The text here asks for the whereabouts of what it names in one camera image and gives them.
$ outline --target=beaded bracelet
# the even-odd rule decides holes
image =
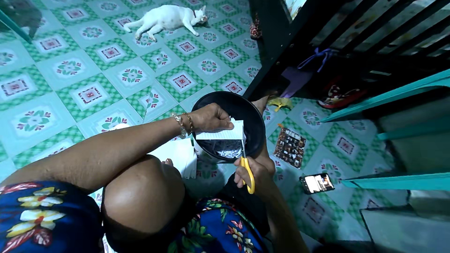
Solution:
[[[189,114],[187,114],[187,113],[182,113],[182,114],[184,114],[184,115],[186,115],[186,117],[188,117],[189,123],[191,124],[191,127],[188,130],[188,135],[190,135],[190,134],[192,134],[192,131],[194,130],[194,123],[192,123],[192,119],[191,119],[191,116],[189,116]]]
[[[176,115],[175,113],[171,113],[170,114],[171,117],[174,117],[175,120],[180,124],[180,130],[181,130],[181,134],[178,136],[182,139],[186,138],[186,128],[183,126],[183,119],[181,118],[181,116]]]

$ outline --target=cat's tail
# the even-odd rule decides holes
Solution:
[[[126,23],[126,24],[123,25],[123,29],[126,32],[131,32],[130,27],[142,26],[143,23],[144,23],[143,19],[140,19],[140,20],[134,21],[134,22],[130,22],[130,23]]]

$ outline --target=floral clothing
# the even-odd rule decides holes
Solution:
[[[267,252],[260,233],[233,204],[205,198],[195,209],[170,238],[168,253]],[[100,253],[103,235],[99,207],[69,183],[0,187],[0,253]]]
[[[205,198],[196,208],[199,213],[181,229],[167,253],[267,251],[254,225],[233,204]]]
[[[103,250],[99,207],[77,187],[25,182],[0,187],[0,252]]]

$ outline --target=smartphone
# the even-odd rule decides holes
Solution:
[[[328,173],[301,176],[300,182],[303,185],[303,189],[306,194],[334,190],[334,186],[328,176]]]

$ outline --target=purple ribbon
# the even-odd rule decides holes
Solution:
[[[327,48],[325,50],[323,50],[322,52],[319,52],[319,48],[316,47],[316,49],[314,49],[315,54],[311,55],[309,58],[307,58],[306,60],[304,60],[302,63],[300,63],[297,68],[301,69],[302,67],[304,67],[306,64],[308,64],[310,61],[312,61],[312,59],[316,58],[316,57],[320,57],[325,55],[324,59],[322,60],[322,66],[320,66],[320,68],[317,70],[317,72],[320,72],[322,70],[322,68],[325,65],[325,62],[331,58],[331,55],[333,54],[332,50]]]

